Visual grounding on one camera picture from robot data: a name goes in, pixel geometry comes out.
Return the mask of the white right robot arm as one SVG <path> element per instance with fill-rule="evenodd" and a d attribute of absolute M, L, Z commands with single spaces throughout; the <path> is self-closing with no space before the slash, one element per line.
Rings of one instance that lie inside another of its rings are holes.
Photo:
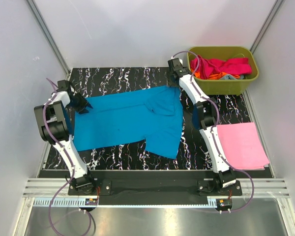
<path fill-rule="evenodd" d="M 218 136 L 219 110 L 216 101 L 210 99 L 201 90 L 191 71 L 182 65 L 182 60 L 171 58 L 168 61 L 168 66 L 167 85 L 182 88 L 192 101 L 192 123 L 203 137 L 211 158 L 213 180 L 207 187 L 200 187 L 199 190 L 205 193 L 216 192 L 219 195 L 224 195 L 236 183 L 236 177 L 227 161 Z"/>

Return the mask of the blue t shirt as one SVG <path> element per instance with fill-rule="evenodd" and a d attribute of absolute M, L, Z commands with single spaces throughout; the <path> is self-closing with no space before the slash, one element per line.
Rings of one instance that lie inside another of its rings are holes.
<path fill-rule="evenodd" d="M 176 159 L 182 135 L 180 89 L 154 87 L 88 97 L 92 109 L 74 118 L 77 151 L 144 140 L 146 151 Z"/>

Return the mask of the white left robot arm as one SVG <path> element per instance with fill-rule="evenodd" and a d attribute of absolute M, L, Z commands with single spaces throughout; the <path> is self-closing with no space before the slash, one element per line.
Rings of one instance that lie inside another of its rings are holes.
<path fill-rule="evenodd" d="M 70 173 L 67 181 L 78 193 L 90 195 L 96 190 L 96 181 L 73 143 L 73 128 L 66 108 L 78 114 L 87 114 L 91 104 L 78 93 L 68 80 L 56 84 L 50 81 L 54 91 L 48 101 L 34 108 L 36 123 L 42 140 L 52 145 L 60 154 Z"/>

